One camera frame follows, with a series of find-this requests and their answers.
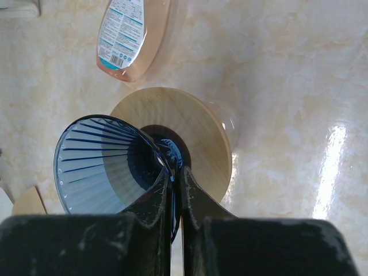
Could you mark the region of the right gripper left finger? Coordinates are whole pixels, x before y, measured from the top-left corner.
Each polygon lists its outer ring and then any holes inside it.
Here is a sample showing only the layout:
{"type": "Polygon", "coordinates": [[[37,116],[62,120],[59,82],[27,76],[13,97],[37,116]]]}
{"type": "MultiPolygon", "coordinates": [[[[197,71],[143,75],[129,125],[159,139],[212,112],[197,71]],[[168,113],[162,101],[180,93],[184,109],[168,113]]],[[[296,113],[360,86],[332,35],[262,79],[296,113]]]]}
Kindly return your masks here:
{"type": "Polygon", "coordinates": [[[169,275],[170,177],[119,214],[21,215],[1,224],[2,275],[169,275]]]}

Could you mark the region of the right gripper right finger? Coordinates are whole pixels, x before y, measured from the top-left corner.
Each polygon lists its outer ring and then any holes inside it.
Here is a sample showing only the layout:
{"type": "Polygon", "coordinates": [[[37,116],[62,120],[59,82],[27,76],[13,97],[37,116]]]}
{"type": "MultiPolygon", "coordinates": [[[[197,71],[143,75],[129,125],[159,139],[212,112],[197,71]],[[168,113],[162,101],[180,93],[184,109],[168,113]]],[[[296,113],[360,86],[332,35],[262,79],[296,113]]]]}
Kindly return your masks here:
{"type": "Polygon", "coordinates": [[[357,275],[342,234],[325,220],[240,218],[180,176],[185,275],[357,275]]]}

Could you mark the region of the blue glass dripper cone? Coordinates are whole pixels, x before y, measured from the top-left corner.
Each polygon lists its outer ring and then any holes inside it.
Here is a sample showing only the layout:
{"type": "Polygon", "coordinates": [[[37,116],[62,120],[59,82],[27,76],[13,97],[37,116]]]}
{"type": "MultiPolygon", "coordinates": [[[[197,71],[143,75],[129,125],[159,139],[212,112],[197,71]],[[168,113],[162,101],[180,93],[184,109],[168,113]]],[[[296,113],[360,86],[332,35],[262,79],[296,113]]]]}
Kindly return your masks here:
{"type": "Polygon", "coordinates": [[[173,186],[171,237],[179,228],[181,168],[191,164],[183,140],[170,128],[141,129],[112,116],[89,115],[61,135],[53,174],[67,214],[122,214],[131,211],[154,188],[160,174],[173,186]]]}

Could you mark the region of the brown paper coffee filter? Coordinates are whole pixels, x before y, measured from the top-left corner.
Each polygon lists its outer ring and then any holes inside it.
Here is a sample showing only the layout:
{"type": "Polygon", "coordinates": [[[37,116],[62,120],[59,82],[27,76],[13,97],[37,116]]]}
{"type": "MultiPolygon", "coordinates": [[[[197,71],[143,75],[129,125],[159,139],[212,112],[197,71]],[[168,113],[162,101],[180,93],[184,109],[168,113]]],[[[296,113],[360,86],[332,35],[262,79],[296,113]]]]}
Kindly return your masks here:
{"type": "Polygon", "coordinates": [[[47,214],[37,187],[30,187],[14,202],[11,210],[12,216],[29,214],[47,214]]]}

